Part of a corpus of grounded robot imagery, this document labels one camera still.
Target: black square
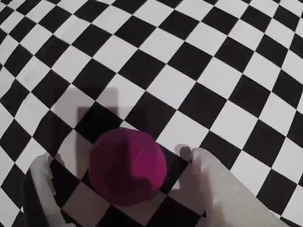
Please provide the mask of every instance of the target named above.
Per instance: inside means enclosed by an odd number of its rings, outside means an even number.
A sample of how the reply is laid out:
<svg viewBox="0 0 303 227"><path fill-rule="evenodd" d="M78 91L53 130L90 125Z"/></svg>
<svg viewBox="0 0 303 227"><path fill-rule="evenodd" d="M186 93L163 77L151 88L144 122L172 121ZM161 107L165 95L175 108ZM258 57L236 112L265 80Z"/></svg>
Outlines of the black square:
<svg viewBox="0 0 303 227"><path fill-rule="evenodd" d="M115 74L108 67L91 59L76 77L73 85L96 100Z"/></svg>
<svg viewBox="0 0 303 227"><path fill-rule="evenodd" d="M206 17L202 20L203 23L217 29L218 31L228 35L232 28L237 23L238 19L225 11L213 7Z"/></svg>
<svg viewBox="0 0 303 227"><path fill-rule="evenodd" d="M59 6L55 6L48 14L39 22L50 32L54 33L69 17L71 14Z"/></svg>
<svg viewBox="0 0 303 227"><path fill-rule="evenodd" d="M279 6L274 15L274 19L276 19L286 27L295 31L298 26L300 18L297 15L293 14L292 12L286 10L282 6Z"/></svg>
<svg viewBox="0 0 303 227"><path fill-rule="evenodd" d="M147 89L164 66L165 64L160 60L137 50L119 71L119 74L143 89Z"/></svg>
<svg viewBox="0 0 303 227"><path fill-rule="evenodd" d="M298 111L294 115L287 137L303 148L303 115Z"/></svg>
<svg viewBox="0 0 303 227"><path fill-rule="evenodd" d="M9 56L4 66L13 76L17 76L23 67L32 58L32 54L23 46L18 45L13 53Z"/></svg>
<svg viewBox="0 0 303 227"><path fill-rule="evenodd" d="M242 75L229 100L259 117L269 94L265 87Z"/></svg>
<svg viewBox="0 0 303 227"><path fill-rule="evenodd" d="M217 3L218 0L203 0L203 1L206 1L212 5L215 5Z"/></svg>
<svg viewBox="0 0 303 227"><path fill-rule="evenodd" d="M1 188L20 209L22 207L21 185L24 173L14 164Z"/></svg>
<svg viewBox="0 0 303 227"><path fill-rule="evenodd" d="M89 171L87 170L83 176L83 178L81 179L81 181L86 185L88 186L91 190L93 190L95 193L98 194L98 192L94 189L93 185L91 184L90 182L90 179L89 179Z"/></svg>
<svg viewBox="0 0 303 227"><path fill-rule="evenodd" d="M69 82L50 70L43 80L34 88L32 93L48 108L51 108L63 95L68 86Z"/></svg>
<svg viewBox="0 0 303 227"><path fill-rule="evenodd" d="M273 88L273 92L277 96L286 101L289 105L297 108L302 91L303 85L301 83L299 83L293 77L289 76L283 70L280 71L280 74Z"/></svg>
<svg viewBox="0 0 303 227"><path fill-rule="evenodd" d="M287 48L269 36L264 35L256 52L281 68L287 54Z"/></svg>
<svg viewBox="0 0 303 227"><path fill-rule="evenodd" d="M116 6L119 9L122 9L130 14L134 14L135 11L137 11L138 8L140 8L146 0L132 0L132 3L130 4L128 1L124 0L116 0L113 3L113 6Z"/></svg>
<svg viewBox="0 0 303 227"><path fill-rule="evenodd" d="M115 33L116 36L124 39L130 44L139 47L150 36L156 27L132 16Z"/></svg>
<svg viewBox="0 0 303 227"><path fill-rule="evenodd" d="M282 215L290 198L292 197L297 184L285 176L271 169L263 183L257 198L267 208Z"/></svg>
<svg viewBox="0 0 303 227"><path fill-rule="evenodd" d="M155 140L175 113L175 109L145 92L125 121L149 133Z"/></svg>
<svg viewBox="0 0 303 227"><path fill-rule="evenodd" d="M31 11L38 3L41 2L41 0L30 0L25 1L22 3L21 6L17 8L17 11L19 13L22 13L23 15L26 15L29 11Z"/></svg>
<svg viewBox="0 0 303 227"><path fill-rule="evenodd" d="M77 124L75 130L89 142L95 143L103 133L118 128L121 123L122 119L117 115L100 104L94 103Z"/></svg>
<svg viewBox="0 0 303 227"><path fill-rule="evenodd" d="M92 57L110 36L107 31L91 24L72 45Z"/></svg>
<svg viewBox="0 0 303 227"><path fill-rule="evenodd" d="M297 225L294 222L285 219L284 217L280 217L280 220L289 225L290 227L301 227L300 225Z"/></svg>
<svg viewBox="0 0 303 227"><path fill-rule="evenodd" d="M146 227L186 226L195 227L200 215L166 197Z"/></svg>
<svg viewBox="0 0 303 227"><path fill-rule="evenodd" d="M106 8L107 4L96 0L87 1L75 15L88 22L93 22Z"/></svg>
<svg viewBox="0 0 303 227"><path fill-rule="evenodd" d="M173 11L159 26L159 28L186 40L188 35L198 25L198 21L178 11Z"/></svg>
<svg viewBox="0 0 303 227"><path fill-rule="evenodd" d="M239 148L214 134L212 131L208 132L200 147L212 153L229 170L241 152Z"/></svg>
<svg viewBox="0 0 303 227"><path fill-rule="evenodd" d="M16 39L19 43L21 40L32 30L32 28L36 25L34 21L24 17L9 33L11 37Z"/></svg>
<svg viewBox="0 0 303 227"><path fill-rule="evenodd" d="M182 0L157 0L159 2L162 2L164 3L165 5L167 6L170 6L172 8L175 8L179 5L179 3L182 1Z"/></svg>
<svg viewBox="0 0 303 227"><path fill-rule="evenodd" d="M7 36L8 34L6 34L5 31L3 31L1 28L0 28L0 45L1 43L3 42L3 40L5 39L5 37Z"/></svg>
<svg viewBox="0 0 303 227"><path fill-rule="evenodd" d="M69 45L66 42L53 35L38 50L35 56L51 68L68 47Z"/></svg>
<svg viewBox="0 0 303 227"><path fill-rule="evenodd" d="M197 80L211 58L212 56L204 51L201 51L188 43L183 43L175 55L170 59L168 65L192 79Z"/></svg>
<svg viewBox="0 0 303 227"><path fill-rule="evenodd" d="M5 7L0 11L0 25L14 12L10 7Z"/></svg>
<svg viewBox="0 0 303 227"><path fill-rule="evenodd" d="M52 111L40 121L34 133L34 139L44 147L52 156L55 156L72 128Z"/></svg>
<svg viewBox="0 0 303 227"><path fill-rule="evenodd" d="M81 226L77 221L75 221L73 218L71 218L66 212L63 210L60 210L64 220L66 223L73 223L76 227L83 227Z"/></svg>
<svg viewBox="0 0 303 227"><path fill-rule="evenodd" d="M292 44L290 45L290 50L303 58L303 39L296 33L294 34Z"/></svg>
<svg viewBox="0 0 303 227"><path fill-rule="evenodd" d="M210 129L225 102L225 98L196 83L181 104L179 111Z"/></svg>
<svg viewBox="0 0 303 227"><path fill-rule="evenodd" d="M25 227L25 223L24 223L24 214L19 211L13 225L11 227Z"/></svg>
<svg viewBox="0 0 303 227"><path fill-rule="evenodd" d="M253 53L251 49L227 37L215 57L243 72Z"/></svg>
<svg viewBox="0 0 303 227"><path fill-rule="evenodd" d="M111 205L96 227L125 226L125 227L143 227L130 216Z"/></svg>
<svg viewBox="0 0 303 227"><path fill-rule="evenodd" d="M56 190L54 198L58 206L61 208L69 199L72 192L76 189L80 180L62 166L56 159L51 162L50 169L53 174L53 187Z"/></svg>
<svg viewBox="0 0 303 227"><path fill-rule="evenodd" d="M27 146L31 136L16 121L10 124L8 129L0 139L0 146L5 150L9 157L16 162L24 148Z"/></svg>
<svg viewBox="0 0 303 227"><path fill-rule="evenodd" d="M0 99L0 103L2 103L2 105L9 111L11 115L15 116L28 93L29 91L23 87L19 81L14 80L10 89Z"/></svg>
<svg viewBox="0 0 303 227"><path fill-rule="evenodd" d="M271 20L268 15L262 13L252 6L248 6L241 19L262 32L266 31Z"/></svg>
<svg viewBox="0 0 303 227"><path fill-rule="evenodd" d="M258 120L243 150L271 167L284 140L284 135Z"/></svg>
<svg viewBox="0 0 303 227"><path fill-rule="evenodd" d="M47 0L47 1L49 1L49 2L51 2L53 4L58 4L61 0Z"/></svg>
<svg viewBox="0 0 303 227"><path fill-rule="evenodd" d="M5 5L8 5L12 0L2 0L1 2Z"/></svg>
<svg viewBox="0 0 303 227"><path fill-rule="evenodd" d="M185 168L188 166L188 162L163 146L161 146L161 149L166 159L167 173L164 184L160 190L163 193L168 194L176 181L182 175Z"/></svg>

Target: pink ball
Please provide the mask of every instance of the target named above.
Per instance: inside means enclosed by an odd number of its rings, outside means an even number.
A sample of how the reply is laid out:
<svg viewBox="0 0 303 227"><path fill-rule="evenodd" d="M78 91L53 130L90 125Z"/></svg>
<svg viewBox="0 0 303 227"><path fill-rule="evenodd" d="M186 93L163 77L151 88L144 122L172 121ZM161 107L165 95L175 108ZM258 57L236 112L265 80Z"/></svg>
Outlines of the pink ball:
<svg viewBox="0 0 303 227"><path fill-rule="evenodd" d="M147 133L119 128L104 133L90 155L89 179L95 190L118 206L154 196L164 183L165 156Z"/></svg>

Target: ball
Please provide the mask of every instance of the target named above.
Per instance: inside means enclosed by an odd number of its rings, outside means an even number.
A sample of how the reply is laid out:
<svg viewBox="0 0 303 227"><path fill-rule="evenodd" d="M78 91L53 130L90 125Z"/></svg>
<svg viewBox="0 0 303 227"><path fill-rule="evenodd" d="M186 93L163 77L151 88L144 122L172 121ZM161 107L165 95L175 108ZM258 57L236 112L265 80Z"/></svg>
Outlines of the ball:
<svg viewBox="0 0 303 227"><path fill-rule="evenodd" d="M148 134L119 128L104 133L89 160L89 180L97 193L118 206L153 197L167 173L165 156Z"/></svg>

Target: checkerboard pattern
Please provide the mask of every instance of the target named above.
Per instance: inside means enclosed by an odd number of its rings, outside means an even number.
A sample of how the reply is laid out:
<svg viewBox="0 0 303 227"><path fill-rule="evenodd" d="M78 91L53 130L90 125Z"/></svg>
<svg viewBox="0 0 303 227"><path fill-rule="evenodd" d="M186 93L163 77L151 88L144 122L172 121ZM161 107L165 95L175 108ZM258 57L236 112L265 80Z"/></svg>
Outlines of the checkerboard pattern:
<svg viewBox="0 0 303 227"><path fill-rule="evenodd" d="M276 216L303 226L303 0L0 1L0 226L47 154L78 227L202 227L184 147L213 153ZM89 149L127 127L161 145L151 201L109 204Z"/></svg>

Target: checkered surface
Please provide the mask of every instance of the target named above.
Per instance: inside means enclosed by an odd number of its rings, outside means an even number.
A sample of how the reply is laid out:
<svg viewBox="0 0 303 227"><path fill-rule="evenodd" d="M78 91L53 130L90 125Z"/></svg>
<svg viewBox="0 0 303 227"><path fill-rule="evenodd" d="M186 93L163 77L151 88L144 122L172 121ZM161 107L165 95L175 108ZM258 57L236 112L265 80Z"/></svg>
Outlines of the checkered surface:
<svg viewBox="0 0 303 227"><path fill-rule="evenodd" d="M303 226L302 12L302 0L0 1L0 226L24 225L20 185L47 154L78 227L202 227L184 146ZM89 148L119 126L151 134L168 164L156 197L130 208L87 174Z"/></svg>

